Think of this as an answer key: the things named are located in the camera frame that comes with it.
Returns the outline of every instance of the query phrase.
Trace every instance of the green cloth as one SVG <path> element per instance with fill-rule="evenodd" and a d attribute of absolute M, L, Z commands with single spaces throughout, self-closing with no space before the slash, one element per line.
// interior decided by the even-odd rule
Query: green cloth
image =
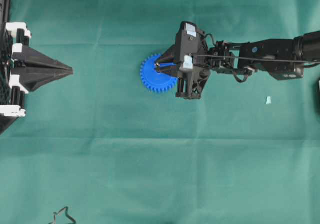
<path fill-rule="evenodd" d="M 195 101 L 139 76 L 181 21 L 216 40 L 292 39 L 320 30 L 319 0 L 11 2 L 30 46 L 75 74 L 30 93 L 0 137 L 0 223 L 46 224 L 64 206 L 79 224 L 320 222 L 320 68 L 212 73 Z"/>

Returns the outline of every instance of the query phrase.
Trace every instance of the blue gear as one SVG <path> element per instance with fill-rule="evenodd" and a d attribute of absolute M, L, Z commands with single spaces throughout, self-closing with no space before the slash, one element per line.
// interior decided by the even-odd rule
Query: blue gear
<path fill-rule="evenodd" d="M 155 70 L 155 61 L 161 57 L 161 54 L 149 56 L 141 65 L 140 78 L 144 86 L 155 93 L 164 93 L 169 91 L 177 84 L 177 78 Z M 161 64 L 161 67 L 173 66 L 173 63 Z"/>

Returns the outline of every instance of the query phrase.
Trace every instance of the black object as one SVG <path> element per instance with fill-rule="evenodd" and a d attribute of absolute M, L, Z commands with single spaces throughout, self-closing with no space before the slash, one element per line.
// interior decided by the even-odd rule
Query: black object
<path fill-rule="evenodd" d="M 30 31 L 23 22 L 8 23 L 9 11 L 10 0 L 0 0 L 0 135 L 26 115 L 26 94 L 73 74 L 71 67 L 29 47 Z"/>
<path fill-rule="evenodd" d="M 208 47 L 207 37 L 212 39 L 212 48 Z M 231 51 L 239 51 L 239 56 Z M 237 68 L 235 59 L 239 59 Z M 183 21 L 176 34 L 175 44 L 156 60 L 155 69 L 159 73 L 178 78 L 176 97 L 193 100 L 201 98 L 210 70 L 233 75 L 239 83 L 245 82 L 258 70 L 268 72 L 282 81 L 303 78 L 304 69 L 319 65 L 318 61 L 320 31 L 295 39 L 215 43 L 211 34 L 205 34 L 192 22 Z M 171 62 L 175 65 L 160 67 L 160 64 Z"/>

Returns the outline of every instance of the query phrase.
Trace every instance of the small paper scrap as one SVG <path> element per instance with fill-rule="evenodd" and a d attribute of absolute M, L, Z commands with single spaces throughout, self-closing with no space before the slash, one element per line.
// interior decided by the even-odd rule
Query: small paper scrap
<path fill-rule="evenodd" d="M 271 96 L 268 96 L 268 97 L 266 98 L 266 104 L 267 104 L 267 105 L 270 105 L 270 104 L 271 104 Z"/>

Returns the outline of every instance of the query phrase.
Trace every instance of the robotic arm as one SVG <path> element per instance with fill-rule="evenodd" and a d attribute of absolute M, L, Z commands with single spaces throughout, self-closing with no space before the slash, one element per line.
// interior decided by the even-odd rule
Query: robotic arm
<path fill-rule="evenodd" d="M 210 49 L 207 37 L 212 39 L 213 47 Z M 239 51 L 239 56 L 231 51 Z M 237 68 L 235 59 L 239 59 Z M 165 63 L 175 65 L 161 67 Z M 211 34 L 206 34 L 194 23 L 183 21 L 175 44 L 156 60 L 155 70 L 178 78 L 177 98 L 193 100 L 201 98 L 211 70 L 218 74 L 233 75 L 239 83 L 245 82 L 259 70 L 268 72 L 278 81 L 284 81 L 303 78 L 305 68 L 319 64 L 320 31 L 295 39 L 215 43 Z"/>

